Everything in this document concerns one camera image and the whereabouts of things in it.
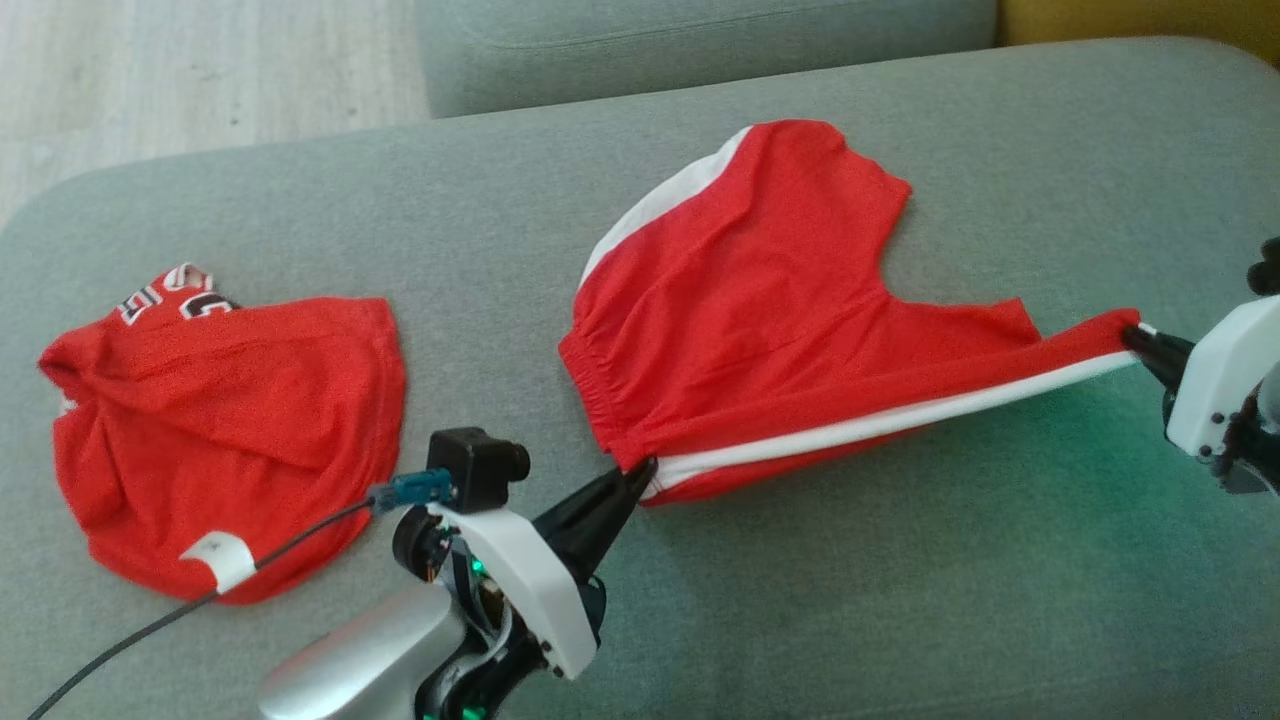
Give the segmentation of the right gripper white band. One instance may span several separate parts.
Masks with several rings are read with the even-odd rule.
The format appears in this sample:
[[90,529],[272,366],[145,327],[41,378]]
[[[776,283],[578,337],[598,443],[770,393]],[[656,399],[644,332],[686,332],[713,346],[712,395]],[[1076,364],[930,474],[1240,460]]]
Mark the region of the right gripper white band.
[[1124,346],[1169,393],[1176,393],[1166,425],[1188,455],[1226,448],[1228,421],[1257,401],[1261,429],[1280,436],[1280,295],[1233,309],[1198,343],[1130,324]]

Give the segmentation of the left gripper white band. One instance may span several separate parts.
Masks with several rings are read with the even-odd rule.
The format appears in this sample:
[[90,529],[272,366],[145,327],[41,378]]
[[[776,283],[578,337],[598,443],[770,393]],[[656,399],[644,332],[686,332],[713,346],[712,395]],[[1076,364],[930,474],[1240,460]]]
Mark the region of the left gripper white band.
[[655,457],[614,468],[534,524],[506,509],[410,507],[392,551],[422,584],[392,598],[392,680],[479,679],[520,641],[532,643],[531,671],[548,666],[577,679],[598,650],[577,582],[595,574],[658,468]]

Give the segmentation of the red shorts white stripe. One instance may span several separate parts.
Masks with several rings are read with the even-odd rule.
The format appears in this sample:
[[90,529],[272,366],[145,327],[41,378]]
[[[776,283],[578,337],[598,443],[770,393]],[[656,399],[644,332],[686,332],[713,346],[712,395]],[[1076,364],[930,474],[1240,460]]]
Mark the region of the red shorts white stripe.
[[749,126],[591,251],[559,355],[645,505],[716,497],[918,428],[1130,366],[1114,309],[1044,336],[1019,299],[895,296],[881,260],[911,186],[832,124]]

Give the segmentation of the red Bulls basketball jersey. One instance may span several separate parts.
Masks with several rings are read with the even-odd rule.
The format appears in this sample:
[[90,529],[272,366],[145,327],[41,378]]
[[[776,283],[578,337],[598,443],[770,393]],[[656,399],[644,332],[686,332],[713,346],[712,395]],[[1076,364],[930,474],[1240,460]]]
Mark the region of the red Bulls basketball jersey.
[[284,594],[369,525],[355,514],[398,461],[407,375],[388,300],[242,306],[182,264],[56,337],[58,486],[90,556],[179,600]]

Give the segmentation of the yellow sofa back cushion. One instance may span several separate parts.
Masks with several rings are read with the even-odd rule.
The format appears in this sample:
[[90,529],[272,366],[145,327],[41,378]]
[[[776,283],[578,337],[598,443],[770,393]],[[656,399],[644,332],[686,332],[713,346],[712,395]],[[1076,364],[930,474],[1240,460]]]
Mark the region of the yellow sofa back cushion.
[[1280,0],[998,0],[1006,46],[1156,35],[1210,38],[1280,68]]

